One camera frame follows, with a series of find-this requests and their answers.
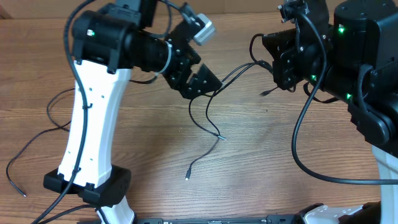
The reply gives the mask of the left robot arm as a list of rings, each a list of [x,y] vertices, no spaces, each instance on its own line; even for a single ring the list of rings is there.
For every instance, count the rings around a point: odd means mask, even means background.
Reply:
[[[146,31],[155,1],[116,1],[97,11],[78,6],[65,25],[64,44],[75,77],[75,99],[65,154],[44,177],[44,187],[63,197],[76,194],[96,209],[102,223],[133,223],[126,192],[131,171],[112,164],[118,110],[132,69],[162,75],[171,89],[192,100],[219,90],[221,81],[206,65],[192,72],[200,56],[190,46],[215,34],[212,21],[188,4],[182,21],[164,37]]]

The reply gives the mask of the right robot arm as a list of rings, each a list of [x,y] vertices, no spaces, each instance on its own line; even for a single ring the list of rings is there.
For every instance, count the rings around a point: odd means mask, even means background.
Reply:
[[[269,223],[397,222],[397,5],[394,1],[344,1],[330,12],[325,1],[285,1],[278,6],[293,29],[262,37],[271,54],[274,82],[294,91],[303,82],[308,102],[317,91],[348,105],[351,122],[371,145],[378,179],[343,179],[300,168],[336,184],[377,185],[378,202],[355,207],[313,204]]]

